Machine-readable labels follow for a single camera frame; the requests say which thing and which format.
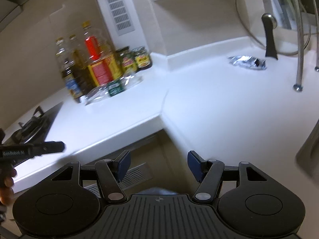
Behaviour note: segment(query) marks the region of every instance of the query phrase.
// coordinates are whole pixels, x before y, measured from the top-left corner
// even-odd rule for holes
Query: jar lid
[[[144,47],[144,46],[134,48],[134,49],[132,49],[132,52],[136,53],[136,52],[140,52],[140,51],[142,51],[142,50],[145,50],[145,47]]]
[[[86,28],[86,27],[89,27],[89,26],[91,26],[91,22],[90,21],[86,21],[86,22],[82,23],[82,27],[83,28]]]
[[[126,47],[122,47],[122,48],[116,50],[116,53],[121,54],[121,53],[129,51],[129,50],[130,50],[130,46],[126,46]]]
[[[77,37],[76,37],[76,35],[75,34],[72,34],[71,36],[69,36],[69,39],[70,40],[73,40],[73,39],[76,39]]]

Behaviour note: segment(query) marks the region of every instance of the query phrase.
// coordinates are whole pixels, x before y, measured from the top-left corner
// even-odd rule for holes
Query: air vent grille
[[[87,190],[93,192],[98,198],[101,198],[100,193],[98,191],[98,186],[95,184],[92,184],[90,186],[85,187]]]
[[[124,0],[107,0],[109,10],[113,16],[117,34],[123,35],[134,31],[130,15],[125,7]]]
[[[124,179],[120,183],[120,187],[125,191],[152,178],[153,176],[148,164],[143,163],[127,171]],[[96,183],[85,188],[93,192],[98,198],[101,197]]]

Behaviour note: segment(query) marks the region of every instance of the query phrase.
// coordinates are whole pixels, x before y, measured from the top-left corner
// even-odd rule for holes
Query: hand
[[[12,168],[10,173],[11,177],[6,177],[4,179],[4,184],[7,186],[6,188],[0,188],[0,201],[3,205],[10,205],[13,196],[13,189],[11,188],[14,184],[12,177],[17,175],[17,171]]]

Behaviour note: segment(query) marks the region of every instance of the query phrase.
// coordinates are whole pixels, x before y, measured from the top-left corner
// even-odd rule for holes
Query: yellow bottle cap
[[[90,21],[86,21],[86,22],[83,22],[83,23],[82,23],[82,27],[83,27],[83,28],[89,27],[90,25],[91,25],[91,22],[90,22]]]

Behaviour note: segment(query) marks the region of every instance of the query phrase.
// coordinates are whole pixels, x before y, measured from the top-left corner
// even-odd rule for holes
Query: kitchen counter
[[[62,140],[66,151],[17,166],[14,191],[35,185],[69,161],[86,164],[164,128],[185,158],[195,150],[226,165],[249,161],[282,183],[306,206],[298,235],[317,239],[319,188],[295,162],[319,119],[313,51],[306,56],[302,93],[292,88],[297,58],[267,59],[267,70],[252,71],[228,64],[227,56],[263,58],[263,50],[245,46],[219,54],[170,72],[155,64],[145,70],[142,83],[97,104],[76,104],[66,89],[46,99],[44,110],[64,101],[46,140]]]

